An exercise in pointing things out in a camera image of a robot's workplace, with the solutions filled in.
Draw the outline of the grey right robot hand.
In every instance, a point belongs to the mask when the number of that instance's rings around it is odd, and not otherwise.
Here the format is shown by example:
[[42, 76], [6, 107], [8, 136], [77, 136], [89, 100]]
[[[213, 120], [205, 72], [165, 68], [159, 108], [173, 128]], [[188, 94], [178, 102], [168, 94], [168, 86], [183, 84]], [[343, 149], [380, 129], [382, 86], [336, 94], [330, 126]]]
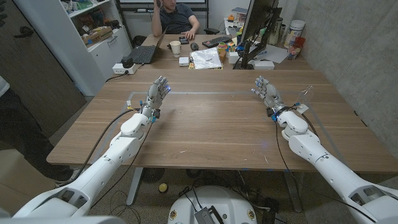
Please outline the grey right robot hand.
[[278, 117], [282, 112], [288, 110], [288, 107], [282, 101], [280, 93], [269, 80], [260, 76], [256, 78], [255, 85], [257, 88], [252, 88], [251, 91], [264, 101], [268, 117]]

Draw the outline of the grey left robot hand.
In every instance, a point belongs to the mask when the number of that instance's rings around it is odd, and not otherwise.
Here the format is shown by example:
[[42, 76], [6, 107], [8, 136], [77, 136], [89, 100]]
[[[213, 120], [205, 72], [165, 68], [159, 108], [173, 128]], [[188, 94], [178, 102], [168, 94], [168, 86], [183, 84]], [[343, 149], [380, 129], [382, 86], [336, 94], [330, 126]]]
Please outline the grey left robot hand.
[[150, 118], [153, 112], [161, 107], [163, 99], [170, 91], [167, 78], [160, 76], [149, 87], [141, 113]]

